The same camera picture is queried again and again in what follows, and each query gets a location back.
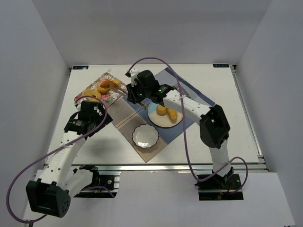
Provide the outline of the dark brown muffin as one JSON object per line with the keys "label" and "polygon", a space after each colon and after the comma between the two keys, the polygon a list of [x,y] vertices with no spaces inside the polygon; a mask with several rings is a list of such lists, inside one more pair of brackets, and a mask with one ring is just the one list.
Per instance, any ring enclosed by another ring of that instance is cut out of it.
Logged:
{"label": "dark brown muffin", "polygon": [[112,85],[113,84],[112,84],[112,82],[110,80],[102,81],[99,84],[100,93],[106,93],[106,92],[108,92],[111,89]]}

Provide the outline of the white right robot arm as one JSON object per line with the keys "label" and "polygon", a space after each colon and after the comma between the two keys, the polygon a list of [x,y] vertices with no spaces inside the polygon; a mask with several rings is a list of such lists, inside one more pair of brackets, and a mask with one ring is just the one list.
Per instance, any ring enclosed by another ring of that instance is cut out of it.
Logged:
{"label": "white right robot arm", "polygon": [[209,147],[213,163],[213,173],[201,179],[201,182],[214,179],[224,186],[233,175],[233,167],[227,149],[230,126],[222,107],[217,104],[205,105],[182,94],[178,74],[174,74],[177,88],[161,85],[149,70],[131,69],[126,76],[131,79],[126,86],[129,102],[137,104],[147,98],[182,113],[183,118],[190,118],[199,125],[200,139]]}

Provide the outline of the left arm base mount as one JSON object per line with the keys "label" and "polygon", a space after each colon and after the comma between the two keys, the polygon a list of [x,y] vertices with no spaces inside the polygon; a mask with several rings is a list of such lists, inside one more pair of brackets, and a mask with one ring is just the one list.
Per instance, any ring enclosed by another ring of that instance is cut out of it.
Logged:
{"label": "left arm base mount", "polygon": [[79,170],[88,170],[93,173],[92,183],[85,187],[92,190],[82,190],[75,195],[75,198],[115,198],[117,192],[114,192],[115,176],[101,175],[99,169],[94,165],[82,165],[79,168],[73,169],[76,174]]}

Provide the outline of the long twisted bread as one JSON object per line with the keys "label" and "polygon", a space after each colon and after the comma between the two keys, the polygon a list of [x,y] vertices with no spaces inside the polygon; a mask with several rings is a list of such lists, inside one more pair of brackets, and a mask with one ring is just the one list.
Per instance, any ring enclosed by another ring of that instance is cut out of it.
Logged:
{"label": "long twisted bread", "polygon": [[178,112],[174,109],[167,108],[167,114],[172,123],[175,123],[178,119]]}

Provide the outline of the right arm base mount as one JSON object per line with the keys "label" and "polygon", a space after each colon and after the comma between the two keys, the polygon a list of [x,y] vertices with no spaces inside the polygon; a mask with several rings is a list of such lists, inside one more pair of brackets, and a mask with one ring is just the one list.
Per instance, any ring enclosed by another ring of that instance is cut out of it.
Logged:
{"label": "right arm base mount", "polygon": [[215,175],[204,182],[197,182],[195,187],[200,201],[244,200],[242,189],[240,189],[241,180],[239,175],[234,173],[233,167],[224,177]]}

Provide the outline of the round golden bun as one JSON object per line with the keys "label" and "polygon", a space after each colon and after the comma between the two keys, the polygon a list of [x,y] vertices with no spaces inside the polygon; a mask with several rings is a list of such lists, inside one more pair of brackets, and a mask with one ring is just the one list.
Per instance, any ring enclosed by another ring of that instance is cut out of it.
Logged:
{"label": "round golden bun", "polygon": [[167,114],[167,108],[162,105],[157,105],[156,112],[160,116],[164,116]]}

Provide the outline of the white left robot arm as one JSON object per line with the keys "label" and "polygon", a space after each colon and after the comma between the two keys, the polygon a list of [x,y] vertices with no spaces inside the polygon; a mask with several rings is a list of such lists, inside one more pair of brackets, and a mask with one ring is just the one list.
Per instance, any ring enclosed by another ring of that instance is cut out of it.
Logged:
{"label": "white left robot arm", "polygon": [[60,145],[47,168],[26,186],[27,198],[33,212],[62,218],[71,199],[83,189],[98,187],[100,175],[94,165],[82,165],[69,177],[71,165],[86,140],[112,122],[104,106],[98,102],[82,101],[64,127]]}

